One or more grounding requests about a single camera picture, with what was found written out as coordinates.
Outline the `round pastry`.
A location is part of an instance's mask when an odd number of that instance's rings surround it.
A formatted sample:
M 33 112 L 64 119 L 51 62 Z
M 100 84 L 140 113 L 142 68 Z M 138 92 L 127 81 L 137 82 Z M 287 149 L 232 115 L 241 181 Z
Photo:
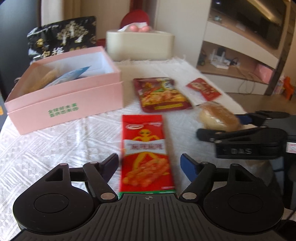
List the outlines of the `round pastry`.
M 208 101 L 199 105 L 199 121 L 208 130 L 234 132 L 241 129 L 241 123 L 236 115 L 223 105 Z

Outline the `red chicken feet packet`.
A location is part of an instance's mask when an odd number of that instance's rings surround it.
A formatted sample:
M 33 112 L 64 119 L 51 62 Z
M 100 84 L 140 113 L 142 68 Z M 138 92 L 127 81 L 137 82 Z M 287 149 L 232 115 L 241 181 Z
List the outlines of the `red chicken feet packet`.
M 175 193 L 161 115 L 122 116 L 119 195 Z

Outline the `small red snack packet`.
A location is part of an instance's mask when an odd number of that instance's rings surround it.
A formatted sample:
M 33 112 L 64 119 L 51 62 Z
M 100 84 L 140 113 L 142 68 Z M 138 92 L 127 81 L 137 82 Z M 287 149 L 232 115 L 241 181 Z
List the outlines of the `small red snack packet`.
M 197 78 L 186 85 L 186 87 L 199 92 L 206 101 L 217 99 L 221 93 L 202 78 Z

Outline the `dark red chicken snack pouch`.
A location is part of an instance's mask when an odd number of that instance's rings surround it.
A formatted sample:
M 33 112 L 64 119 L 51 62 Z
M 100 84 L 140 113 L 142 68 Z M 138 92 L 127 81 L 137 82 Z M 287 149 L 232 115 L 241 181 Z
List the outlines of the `dark red chicken snack pouch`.
M 185 110 L 192 107 L 189 99 L 176 88 L 175 80 L 171 78 L 135 78 L 133 85 L 145 113 Z

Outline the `blue seaweed snack packet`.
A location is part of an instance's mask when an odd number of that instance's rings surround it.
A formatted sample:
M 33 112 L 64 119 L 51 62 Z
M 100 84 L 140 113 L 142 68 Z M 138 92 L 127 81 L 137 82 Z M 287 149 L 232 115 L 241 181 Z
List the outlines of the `blue seaweed snack packet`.
M 51 83 L 47 84 L 45 86 L 45 88 L 46 87 L 51 87 L 51 86 L 54 86 L 54 85 L 57 85 L 57 84 L 65 83 L 65 82 L 68 82 L 68 81 L 76 80 L 78 77 L 80 77 L 81 74 L 83 74 L 88 69 L 89 69 L 89 66 L 69 71 L 69 72 L 61 75 L 60 77 L 58 77 L 57 79 L 55 79 Z

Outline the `pink box on shelf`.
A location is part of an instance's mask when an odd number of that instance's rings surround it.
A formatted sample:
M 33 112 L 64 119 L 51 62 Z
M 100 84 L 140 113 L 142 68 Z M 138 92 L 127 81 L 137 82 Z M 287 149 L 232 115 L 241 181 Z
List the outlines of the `pink box on shelf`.
M 269 68 L 269 66 L 258 63 L 254 74 L 264 83 L 269 84 L 271 77 L 273 75 L 273 69 Z

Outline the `white tv cabinet shelf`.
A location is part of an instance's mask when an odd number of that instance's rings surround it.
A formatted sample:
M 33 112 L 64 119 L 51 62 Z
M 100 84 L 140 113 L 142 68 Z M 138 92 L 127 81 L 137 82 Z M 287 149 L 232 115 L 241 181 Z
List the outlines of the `white tv cabinet shelf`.
M 284 1 L 287 6 L 285 23 L 277 48 L 272 47 L 260 35 L 243 25 L 211 8 L 205 28 L 198 69 L 216 83 L 225 92 L 241 94 L 265 95 L 270 90 L 273 77 L 278 77 L 279 67 L 284 66 L 283 57 L 289 52 L 286 41 L 291 18 L 291 2 Z M 230 60 L 228 70 L 217 69 L 210 64 L 213 49 L 225 48 L 226 58 Z M 257 64 L 273 69 L 270 83 L 261 81 L 255 74 Z

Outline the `white wifi router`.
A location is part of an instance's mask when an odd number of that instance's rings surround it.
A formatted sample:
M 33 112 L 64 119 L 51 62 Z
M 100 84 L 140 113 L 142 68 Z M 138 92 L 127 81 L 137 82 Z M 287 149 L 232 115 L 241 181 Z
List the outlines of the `white wifi router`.
M 225 48 L 221 47 L 218 49 L 213 49 L 209 57 L 210 64 L 217 69 L 228 70 L 230 66 L 230 60 L 226 58 L 225 54 Z

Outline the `white woven table cloth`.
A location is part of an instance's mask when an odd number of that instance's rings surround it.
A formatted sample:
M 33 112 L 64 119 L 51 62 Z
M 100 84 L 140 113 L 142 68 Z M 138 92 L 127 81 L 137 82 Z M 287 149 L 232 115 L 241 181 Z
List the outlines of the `white woven table cloth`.
M 20 231 L 13 215 L 13 203 L 27 188 L 60 163 L 81 167 L 91 161 L 103 161 L 121 153 L 121 118 L 124 114 L 142 114 L 135 95 L 135 78 L 169 77 L 179 86 L 200 78 L 201 73 L 183 59 L 167 61 L 122 61 L 124 86 L 122 109 L 20 135 L 7 118 L 1 129 L 1 240 L 11 240 Z M 163 113 L 166 147 L 177 192 L 189 181 L 180 168 L 181 154 L 227 168 L 231 160 L 217 159 L 210 143 L 200 142 L 196 130 L 198 111 L 187 109 Z

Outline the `pink cardboard box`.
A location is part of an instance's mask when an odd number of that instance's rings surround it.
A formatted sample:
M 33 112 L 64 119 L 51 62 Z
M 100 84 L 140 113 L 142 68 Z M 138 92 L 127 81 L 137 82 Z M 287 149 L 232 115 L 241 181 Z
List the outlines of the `pink cardboard box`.
M 31 93 L 27 88 L 51 70 L 59 74 L 87 67 L 76 80 Z M 121 71 L 102 47 L 85 48 L 34 62 L 4 103 L 19 134 L 123 108 Z

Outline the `black television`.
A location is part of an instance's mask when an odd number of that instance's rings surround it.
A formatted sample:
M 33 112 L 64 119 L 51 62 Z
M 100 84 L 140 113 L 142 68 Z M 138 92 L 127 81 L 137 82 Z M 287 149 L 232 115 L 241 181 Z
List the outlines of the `black television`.
M 280 44 L 287 6 L 284 1 L 212 1 L 211 8 L 241 22 L 272 47 Z

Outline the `cream tissue box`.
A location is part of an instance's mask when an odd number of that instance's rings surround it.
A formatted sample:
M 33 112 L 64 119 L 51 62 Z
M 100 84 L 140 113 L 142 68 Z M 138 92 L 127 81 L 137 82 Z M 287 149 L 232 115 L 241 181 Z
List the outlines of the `cream tissue box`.
M 167 60 L 173 57 L 175 36 L 162 31 L 106 33 L 106 51 L 113 61 Z

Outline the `black plum snack bag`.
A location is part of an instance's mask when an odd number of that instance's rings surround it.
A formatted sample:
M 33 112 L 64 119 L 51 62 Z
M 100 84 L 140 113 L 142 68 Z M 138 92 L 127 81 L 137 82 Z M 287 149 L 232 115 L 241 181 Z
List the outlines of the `black plum snack bag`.
M 96 18 L 85 16 L 36 27 L 27 34 L 30 63 L 96 46 Z

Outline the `red round lid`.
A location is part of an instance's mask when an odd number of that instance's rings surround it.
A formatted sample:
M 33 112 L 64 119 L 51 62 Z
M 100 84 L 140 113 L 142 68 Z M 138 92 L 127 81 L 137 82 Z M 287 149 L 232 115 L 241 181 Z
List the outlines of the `red round lid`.
M 136 10 L 130 11 L 123 17 L 120 23 L 120 27 L 123 28 L 128 24 L 144 23 L 144 22 L 149 25 L 149 15 L 141 9 L 136 9 Z

